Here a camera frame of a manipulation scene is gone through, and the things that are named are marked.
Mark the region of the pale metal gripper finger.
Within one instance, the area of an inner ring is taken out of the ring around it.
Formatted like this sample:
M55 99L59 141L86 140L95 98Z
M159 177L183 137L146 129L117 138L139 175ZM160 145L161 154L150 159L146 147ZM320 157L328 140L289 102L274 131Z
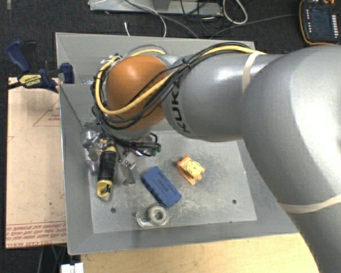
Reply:
M121 159L120 168L124 175L124 185L132 185L136 183L136 178L139 176L138 169L135 163L130 163L126 159Z

